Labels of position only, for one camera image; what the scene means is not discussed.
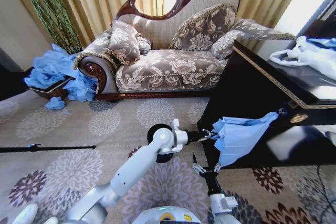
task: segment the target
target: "basket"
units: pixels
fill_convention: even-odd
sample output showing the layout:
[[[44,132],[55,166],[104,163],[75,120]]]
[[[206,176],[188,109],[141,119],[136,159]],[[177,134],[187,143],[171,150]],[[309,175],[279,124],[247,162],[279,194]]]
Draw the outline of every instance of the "basket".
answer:
[[[47,89],[39,89],[34,87],[28,87],[31,90],[34,90],[40,97],[50,100],[52,97],[61,97],[62,99],[68,96],[68,90],[63,89],[63,87],[72,80],[73,77],[66,76],[65,80],[58,81],[55,84],[51,85]]]

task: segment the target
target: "sofa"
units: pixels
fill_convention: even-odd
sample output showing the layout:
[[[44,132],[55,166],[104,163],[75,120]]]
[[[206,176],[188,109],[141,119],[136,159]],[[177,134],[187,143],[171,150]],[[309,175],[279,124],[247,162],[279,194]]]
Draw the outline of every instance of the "sofa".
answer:
[[[203,48],[205,36],[198,41],[192,38],[190,41],[194,41],[193,47],[181,48],[176,33],[186,20],[197,17],[203,10],[223,4],[237,11],[239,2],[240,0],[176,0],[171,11],[156,17],[139,12],[135,0],[128,0],[120,8],[115,20],[134,27],[137,36],[141,35],[141,38],[151,42],[151,49],[140,55],[137,61],[123,64],[120,60],[113,59],[113,55],[106,54],[112,33],[109,28],[80,54],[76,66],[83,74],[98,79],[98,99],[209,95],[225,68],[234,39],[292,39],[288,34],[281,34],[253,20],[235,17],[226,8],[223,20],[228,24],[226,29],[229,28],[229,33],[226,31],[217,35],[217,31],[210,31],[210,37],[218,41]],[[208,30],[211,30],[213,23],[209,24]]]

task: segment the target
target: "carpet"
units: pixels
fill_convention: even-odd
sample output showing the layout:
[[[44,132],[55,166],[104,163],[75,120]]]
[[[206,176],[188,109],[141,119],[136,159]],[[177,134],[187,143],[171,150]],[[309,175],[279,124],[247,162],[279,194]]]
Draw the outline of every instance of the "carpet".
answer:
[[[0,224],[12,223],[27,205],[38,203],[35,223],[65,212],[92,186],[114,172],[146,145],[148,129],[180,119],[181,129],[196,130],[208,98],[137,99],[120,102],[66,101],[59,111],[27,91],[0,102],[1,147],[97,145],[95,150],[6,153],[0,155]],[[131,223],[143,210],[172,205],[188,208],[203,223],[213,223],[207,186],[192,169],[192,153],[205,166],[201,143],[192,143],[165,164],[155,164],[108,209],[105,223]],[[225,169],[218,176],[226,195],[239,205],[242,223],[336,223],[336,166]]]

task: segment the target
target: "throw pillow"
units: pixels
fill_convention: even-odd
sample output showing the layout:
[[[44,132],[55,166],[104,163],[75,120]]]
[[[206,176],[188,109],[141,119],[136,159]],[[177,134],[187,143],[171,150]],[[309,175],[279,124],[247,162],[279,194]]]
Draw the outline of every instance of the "throw pillow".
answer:
[[[248,38],[249,35],[243,31],[230,30],[212,45],[211,52],[219,60],[223,60],[232,53],[233,42],[235,39]]]
[[[119,20],[112,22],[112,33],[105,51],[110,57],[117,58],[123,65],[132,65],[140,59],[140,50],[134,27]]]
[[[281,33],[266,26],[256,23],[253,19],[239,19],[232,29],[240,30],[248,34],[251,39],[294,39],[289,33]]]
[[[218,38],[231,29],[235,18],[236,10],[229,4],[214,5],[198,12],[180,25],[169,48],[209,50]]]
[[[151,41],[140,36],[137,36],[136,40],[138,41],[140,54],[147,55],[151,50]]]

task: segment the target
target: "yellow label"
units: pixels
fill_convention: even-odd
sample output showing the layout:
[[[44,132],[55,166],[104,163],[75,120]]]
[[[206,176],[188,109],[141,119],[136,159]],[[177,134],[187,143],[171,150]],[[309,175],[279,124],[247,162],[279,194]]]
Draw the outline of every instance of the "yellow label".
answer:
[[[174,216],[169,213],[169,212],[164,212],[161,217],[160,220],[175,220]]]
[[[183,217],[185,220],[191,221],[191,216],[184,214]]]

